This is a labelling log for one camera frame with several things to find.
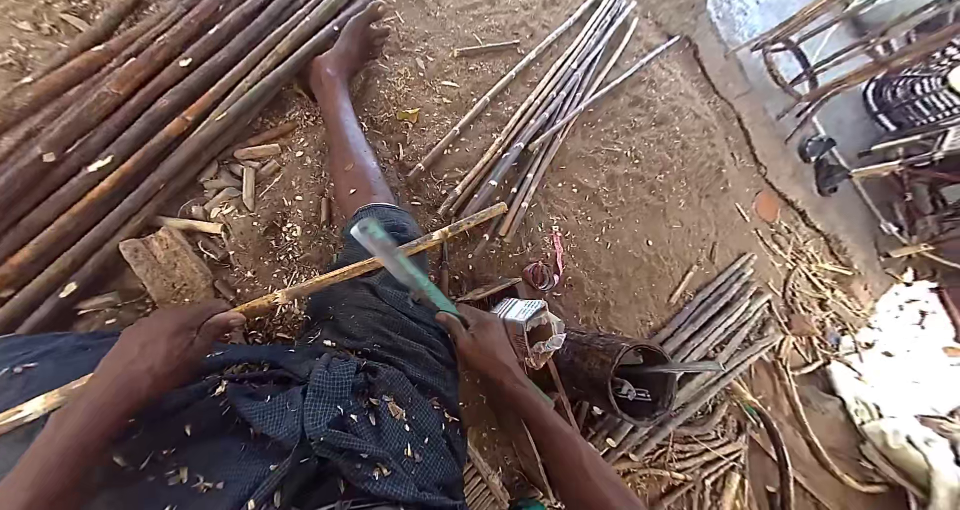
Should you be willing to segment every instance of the right hand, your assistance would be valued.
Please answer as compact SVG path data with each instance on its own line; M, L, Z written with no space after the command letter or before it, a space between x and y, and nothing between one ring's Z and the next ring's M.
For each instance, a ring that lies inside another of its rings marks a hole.
M469 328L443 311L437 314L437 321L450 332L461 360L485 375L502 373L503 369L522 371L503 320L463 303L457 305L457 310Z

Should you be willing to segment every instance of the cylindrical container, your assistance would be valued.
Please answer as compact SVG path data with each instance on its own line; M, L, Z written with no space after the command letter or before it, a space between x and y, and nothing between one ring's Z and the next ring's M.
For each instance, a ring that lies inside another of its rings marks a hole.
M658 366L670 361L659 346L624 336L567 329L563 347L554 352L559 378L570 401L583 399L636 425L649 425L670 411L677 394L673 373L629 374L627 364ZM615 395L615 378L649 393L650 400Z

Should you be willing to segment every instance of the bundle of sticks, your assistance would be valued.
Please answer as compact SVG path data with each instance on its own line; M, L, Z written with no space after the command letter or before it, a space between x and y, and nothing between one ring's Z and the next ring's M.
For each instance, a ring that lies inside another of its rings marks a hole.
M504 75L486 95L477 101L462 120L432 148L408 178L416 178L433 164L480 112L483 111L526 66L544 53L563 33L577 24L587 12L592 14L582 29L550 66L534 90L513 113L480 160L449 191L438 213L469 215L482 208L491 199L504 199L510 211L502 219L490 224L484 242L494 233L510 242L520 228L527 208L544 179L551 161L557 155L564 139L577 117L614 87L649 64L679 37L667 41L646 54L617 79L600 88L604 79L617 64L637 28L634 17L623 32L619 45L608 50L614 36L623 27L637 6L628 0L586 0L562 25L540 42ZM482 249L484 243L477 247Z
M166 0L104 14L0 99L0 333L66 312L373 0Z
M776 346L782 338L768 318L771 300L751 281L756 255L741 256L719 273L679 310L673 319L651 340L671 355L673 361L686 362L714 359L725 369L685 375L679 380L678 392L671 414L652 425L636 426L614 415L598 415L588 422L586 437L613 464L620 469L638 466L627 462L642 462L651 450L678 430L690 434L706 434L725 418L727 408L714 404L714 398L731 382ZM691 418L698 418L712 404L713 412L695 426L684 426Z

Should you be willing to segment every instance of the left hand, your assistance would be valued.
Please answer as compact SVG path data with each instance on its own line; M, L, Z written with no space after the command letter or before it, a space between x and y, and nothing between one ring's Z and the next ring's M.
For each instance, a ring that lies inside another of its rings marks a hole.
M183 384L213 342L247 319L223 300L158 309L131 324L102 357L84 392L137 408Z

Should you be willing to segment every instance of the leg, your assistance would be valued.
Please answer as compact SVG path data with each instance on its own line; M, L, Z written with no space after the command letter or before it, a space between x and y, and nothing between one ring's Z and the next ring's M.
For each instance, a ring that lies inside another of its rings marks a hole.
M367 61L378 57L390 34L389 28L371 27L383 17L383 5L374 1L350 19L333 49L310 65L310 89L329 139L333 198L346 218L372 202L397 202L351 103L351 80Z

